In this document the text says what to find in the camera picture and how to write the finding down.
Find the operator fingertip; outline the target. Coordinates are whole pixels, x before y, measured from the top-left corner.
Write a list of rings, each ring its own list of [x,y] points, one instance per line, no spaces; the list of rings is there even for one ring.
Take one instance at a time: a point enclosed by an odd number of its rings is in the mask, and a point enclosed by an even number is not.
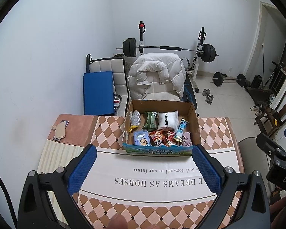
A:
[[[128,229],[128,224],[124,216],[115,214],[109,221],[107,229]]]

